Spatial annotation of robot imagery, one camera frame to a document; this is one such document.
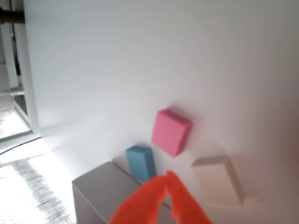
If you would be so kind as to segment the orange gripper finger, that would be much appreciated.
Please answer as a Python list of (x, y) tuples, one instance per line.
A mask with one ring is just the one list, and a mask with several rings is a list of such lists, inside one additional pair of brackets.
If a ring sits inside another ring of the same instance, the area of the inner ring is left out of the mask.
[(166, 177), (155, 176), (134, 191), (118, 206), (110, 224), (154, 224), (164, 199)]
[(202, 208), (172, 171), (166, 172), (166, 192), (171, 198), (172, 217), (177, 224), (211, 224)]

